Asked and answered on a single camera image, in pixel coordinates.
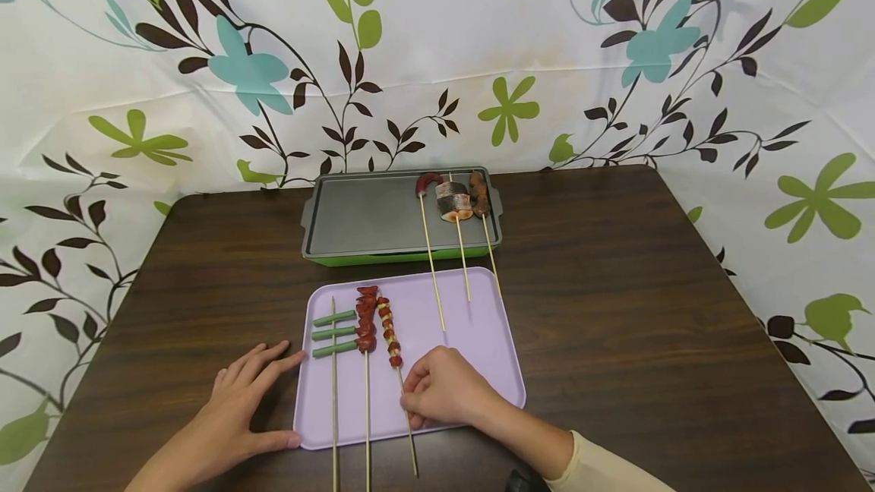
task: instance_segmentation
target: floral backdrop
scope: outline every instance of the floral backdrop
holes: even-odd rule
[[[0,0],[5,490],[182,195],[471,163],[657,169],[875,481],[869,3]]]

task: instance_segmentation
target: red sausage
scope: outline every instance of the red sausage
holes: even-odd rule
[[[424,197],[425,189],[432,182],[437,182],[438,184],[441,184],[442,182],[444,182],[444,177],[439,176],[437,173],[434,172],[420,175],[419,179],[416,179],[416,197]]]

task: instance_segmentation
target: wooden table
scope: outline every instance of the wooden table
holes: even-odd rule
[[[527,409],[679,492],[869,492],[660,177],[644,166],[496,175],[496,258]],[[171,216],[27,490],[122,490],[258,342],[301,342],[319,285],[428,271],[301,257],[310,191],[191,195]],[[454,268],[456,261],[436,263]],[[488,267],[487,260],[471,262]],[[254,429],[289,427],[297,377]],[[519,462],[471,429],[374,443],[374,490],[501,491]],[[362,446],[340,451],[363,490]],[[330,451],[246,462],[202,490],[329,490]]]

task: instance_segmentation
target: bamboo skewer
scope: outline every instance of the bamboo skewer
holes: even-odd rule
[[[450,182],[453,182],[453,172],[450,172]],[[459,223],[459,215],[456,215],[456,232],[459,232],[459,249],[462,254],[462,270],[465,272],[465,290],[468,302],[471,302],[471,286],[468,285],[468,264],[465,262],[465,245],[462,243],[462,226]]]
[[[491,254],[491,241],[489,240],[489,228],[487,227],[487,215],[483,216],[483,233],[487,235],[487,247],[489,248],[489,260],[493,263],[493,274],[495,274],[495,286],[498,289],[498,298],[501,296],[501,284],[498,281],[498,269],[495,267],[495,257]]]
[[[334,297],[330,298],[330,312],[332,315],[336,312]],[[337,321],[332,321],[330,327],[334,329],[337,326]],[[337,344],[337,336],[332,337],[332,346]],[[330,410],[330,423],[332,424],[332,443],[330,443],[330,455],[332,456],[332,490],[333,492],[340,491],[340,479],[338,475],[337,463],[337,352],[330,356],[330,402],[332,402],[332,410]]]
[[[419,197],[419,210],[422,211],[422,229],[425,230],[425,246],[428,249],[428,264],[431,266],[431,282],[435,285],[435,297],[437,298],[437,312],[440,314],[440,329],[447,331],[447,326],[444,325],[444,309],[440,304],[440,292],[438,292],[438,276],[435,275],[435,262],[431,258],[431,241],[428,240],[428,224],[425,221],[425,204],[422,203],[422,196]]]
[[[365,490],[371,492],[371,375],[365,350]]]
[[[404,380],[401,377],[401,367],[395,367],[398,371],[398,385],[401,386],[401,394],[404,394]],[[410,459],[413,461],[413,476],[419,479],[419,463],[416,461],[416,447],[413,445],[413,429],[410,429],[410,418],[404,411],[404,421],[407,422],[407,437],[410,439]]]

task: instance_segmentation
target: lavender tray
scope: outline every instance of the lavender tray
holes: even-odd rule
[[[304,350],[310,353],[330,344],[330,340],[313,342],[310,335],[312,320],[330,314],[332,297],[337,312],[345,312],[355,307],[355,299],[359,296],[356,287],[379,285],[381,295],[392,303],[393,321],[404,359],[403,377],[407,377],[409,367],[428,350],[447,345],[459,349],[503,398],[522,408],[526,402],[526,388],[504,304],[495,288],[495,275],[485,268],[473,267],[468,268],[468,280],[471,284],[470,303],[462,270],[437,273],[446,333],[441,331],[430,273],[319,287],[307,302]],[[338,323],[338,326],[351,325],[355,325],[355,321]],[[398,384],[397,371],[388,364],[387,345],[380,334],[379,318],[376,325],[380,344],[370,354],[371,440],[382,440],[407,435],[407,423],[398,405],[401,385]],[[342,337],[338,342],[347,340],[350,338]],[[330,356],[309,358],[301,366],[293,427],[301,434],[301,447],[306,450],[332,446],[330,361]],[[337,355],[338,445],[341,446],[365,440],[364,371],[364,356],[358,352]],[[416,433],[447,428],[448,425],[430,427]]]

